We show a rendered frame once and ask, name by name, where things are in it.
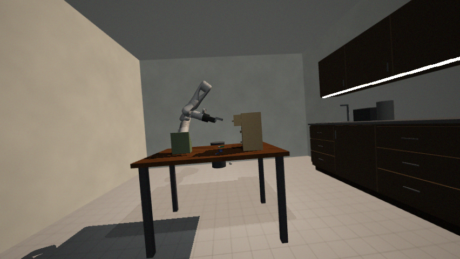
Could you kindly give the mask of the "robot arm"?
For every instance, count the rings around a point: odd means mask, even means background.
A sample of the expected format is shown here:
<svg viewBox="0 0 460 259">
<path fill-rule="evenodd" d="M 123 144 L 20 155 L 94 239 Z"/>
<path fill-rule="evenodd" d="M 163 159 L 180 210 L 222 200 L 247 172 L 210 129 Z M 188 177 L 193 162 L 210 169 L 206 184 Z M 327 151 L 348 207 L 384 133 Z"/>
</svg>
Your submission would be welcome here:
<svg viewBox="0 0 460 259">
<path fill-rule="evenodd" d="M 199 113 L 194 110 L 198 108 L 198 106 L 200 105 L 204 97 L 208 94 L 208 92 L 211 90 L 211 88 L 212 86 L 205 81 L 202 81 L 202 83 L 199 85 L 192 99 L 182 109 L 182 115 L 180 116 L 181 123 L 180 123 L 180 128 L 178 130 L 178 133 L 188 132 L 191 118 L 197 119 L 197 115 Z M 199 96 L 200 90 L 204 91 L 204 94 Z"/>
</svg>

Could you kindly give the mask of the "tan wooden chest of drawers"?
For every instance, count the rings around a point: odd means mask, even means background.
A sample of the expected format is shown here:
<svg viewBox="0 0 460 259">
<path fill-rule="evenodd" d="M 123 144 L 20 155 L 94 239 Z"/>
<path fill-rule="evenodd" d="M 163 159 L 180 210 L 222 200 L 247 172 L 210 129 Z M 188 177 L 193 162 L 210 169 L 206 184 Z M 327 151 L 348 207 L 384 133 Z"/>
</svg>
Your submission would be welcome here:
<svg viewBox="0 0 460 259">
<path fill-rule="evenodd" d="M 263 150 L 261 112 L 241 113 L 243 151 Z"/>
</svg>

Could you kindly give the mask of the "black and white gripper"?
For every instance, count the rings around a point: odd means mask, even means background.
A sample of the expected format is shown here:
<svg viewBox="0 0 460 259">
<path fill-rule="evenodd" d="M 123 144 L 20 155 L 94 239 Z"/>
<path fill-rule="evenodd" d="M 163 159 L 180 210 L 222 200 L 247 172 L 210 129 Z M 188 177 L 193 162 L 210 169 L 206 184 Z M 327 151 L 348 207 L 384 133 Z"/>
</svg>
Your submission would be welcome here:
<svg viewBox="0 0 460 259">
<path fill-rule="evenodd" d="M 218 117 L 210 117 L 209 114 L 206 114 L 206 109 L 202 109 L 202 112 L 199 112 L 198 115 L 197 115 L 197 119 L 198 120 L 201 120 L 201 121 L 204 121 L 204 122 L 213 122 L 215 123 L 217 120 L 221 120 L 223 121 L 222 118 L 218 118 Z"/>
</svg>

